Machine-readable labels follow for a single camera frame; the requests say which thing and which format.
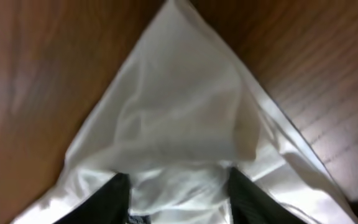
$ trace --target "wooden surface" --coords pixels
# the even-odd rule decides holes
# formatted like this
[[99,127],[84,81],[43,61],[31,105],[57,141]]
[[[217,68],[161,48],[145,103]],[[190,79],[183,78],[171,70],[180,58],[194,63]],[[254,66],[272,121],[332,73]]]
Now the wooden surface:
[[[65,150],[162,1],[0,0],[0,223]],[[358,1],[193,1],[358,201]]]

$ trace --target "white fabric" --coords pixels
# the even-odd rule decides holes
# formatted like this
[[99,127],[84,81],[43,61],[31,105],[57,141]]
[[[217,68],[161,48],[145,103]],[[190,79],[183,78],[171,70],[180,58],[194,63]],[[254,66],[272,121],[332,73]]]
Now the white fabric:
[[168,1],[67,151],[56,186],[13,223],[53,223],[115,175],[152,223],[230,223],[238,166],[308,223],[358,223],[326,169],[186,1]]

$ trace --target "wood grain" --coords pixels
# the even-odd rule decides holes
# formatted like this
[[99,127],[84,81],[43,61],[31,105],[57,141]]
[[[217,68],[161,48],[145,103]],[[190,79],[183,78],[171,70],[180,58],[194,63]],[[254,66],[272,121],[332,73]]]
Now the wood grain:
[[[192,1],[358,201],[358,1]],[[0,223],[70,141],[162,1],[0,0]]]
[[44,193],[161,1],[0,0],[0,223]]

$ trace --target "brown wooden floor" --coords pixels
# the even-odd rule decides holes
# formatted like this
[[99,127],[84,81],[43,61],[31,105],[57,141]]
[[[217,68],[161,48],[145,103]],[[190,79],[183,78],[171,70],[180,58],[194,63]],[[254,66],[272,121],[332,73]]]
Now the brown wooden floor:
[[[162,1],[0,0],[0,223],[48,189]],[[358,201],[358,1],[193,1]]]

